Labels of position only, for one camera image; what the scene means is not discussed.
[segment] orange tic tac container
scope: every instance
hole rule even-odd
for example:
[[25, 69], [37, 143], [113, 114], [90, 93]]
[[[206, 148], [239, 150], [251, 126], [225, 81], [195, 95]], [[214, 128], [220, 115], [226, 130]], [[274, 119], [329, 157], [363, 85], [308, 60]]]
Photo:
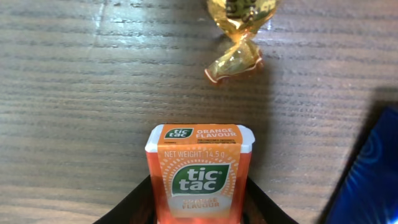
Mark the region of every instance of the orange tic tac container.
[[158, 125], [145, 148], [158, 223], [241, 223], [253, 142], [241, 125]]

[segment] tic tac logo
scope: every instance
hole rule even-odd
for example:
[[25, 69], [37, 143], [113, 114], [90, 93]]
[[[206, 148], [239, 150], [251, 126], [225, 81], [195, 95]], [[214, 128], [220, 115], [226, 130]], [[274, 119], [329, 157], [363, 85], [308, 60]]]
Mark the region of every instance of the tic tac logo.
[[193, 133], [193, 128], [174, 128], [167, 132], [165, 139], [189, 138]]
[[195, 164], [180, 168], [172, 180], [172, 195], [205, 195], [221, 190], [229, 164]]

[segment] wooden table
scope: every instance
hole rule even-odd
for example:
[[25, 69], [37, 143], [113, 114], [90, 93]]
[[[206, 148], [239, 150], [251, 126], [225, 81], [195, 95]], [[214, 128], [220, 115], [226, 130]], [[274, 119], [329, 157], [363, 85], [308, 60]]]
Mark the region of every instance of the wooden table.
[[227, 40], [198, 1], [1, 0], [0, 222], [91, 223], [148, 175], [156, 124], [238, 123], [250, 176], [314, 223], [372, 105], [398, 99], [397, 8], [286, 0], [255, 38], [266, 71], [215, 88]]

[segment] gold candy wrapper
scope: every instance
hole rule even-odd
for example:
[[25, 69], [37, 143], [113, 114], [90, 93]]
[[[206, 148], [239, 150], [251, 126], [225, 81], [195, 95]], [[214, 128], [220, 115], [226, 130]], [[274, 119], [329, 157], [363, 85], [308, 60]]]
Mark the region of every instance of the gold candy wrapper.
[[218, 84], [224, 78], [263, 69], [262, 53], [251, 39], [274, 15], [278, 4], [279, 0], [207, 0], [212, 18], [235, 43], [205, 70], [211, 82]]

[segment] blue package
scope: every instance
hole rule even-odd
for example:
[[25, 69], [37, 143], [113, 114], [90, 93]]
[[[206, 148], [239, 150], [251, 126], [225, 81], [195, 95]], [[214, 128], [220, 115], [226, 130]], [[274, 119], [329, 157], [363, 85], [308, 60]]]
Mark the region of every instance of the blue package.
[[360, 150], [326, 224], [398, 224], [398, 110], [387, 108]]

